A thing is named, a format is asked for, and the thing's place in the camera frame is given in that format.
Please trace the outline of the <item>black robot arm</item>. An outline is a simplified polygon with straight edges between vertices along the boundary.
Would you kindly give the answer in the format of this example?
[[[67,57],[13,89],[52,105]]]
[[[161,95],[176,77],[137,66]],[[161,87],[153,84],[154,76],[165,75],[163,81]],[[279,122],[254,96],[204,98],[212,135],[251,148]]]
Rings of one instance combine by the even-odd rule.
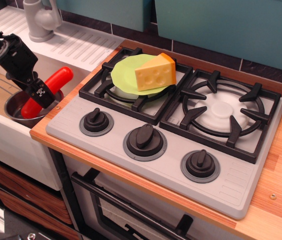
[[[55,96],[34,71],[37,61],[37,56],[20,37],[0,32],[0,66],[6,71],[5,77],[46,109],[54,102]]]

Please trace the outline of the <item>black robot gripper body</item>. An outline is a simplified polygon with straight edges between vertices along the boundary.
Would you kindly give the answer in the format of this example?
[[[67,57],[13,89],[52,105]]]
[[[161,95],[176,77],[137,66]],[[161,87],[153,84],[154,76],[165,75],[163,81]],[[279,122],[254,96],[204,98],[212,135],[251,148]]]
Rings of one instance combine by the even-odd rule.
[[[20,37],[11,34],[0,39],[0,66],[6,71],[6,78],[24,91],[38,78],[38,74],[33,72],[37,61],[38,58]]]

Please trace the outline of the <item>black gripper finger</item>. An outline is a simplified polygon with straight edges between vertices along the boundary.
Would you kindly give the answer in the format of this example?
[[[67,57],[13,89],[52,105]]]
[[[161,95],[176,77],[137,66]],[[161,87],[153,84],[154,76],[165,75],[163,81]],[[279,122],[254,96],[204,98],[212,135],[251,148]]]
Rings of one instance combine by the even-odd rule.
[[[48,108],[55,101],[52,91],[39,78],[30,83],[25,92],[44,109]]]

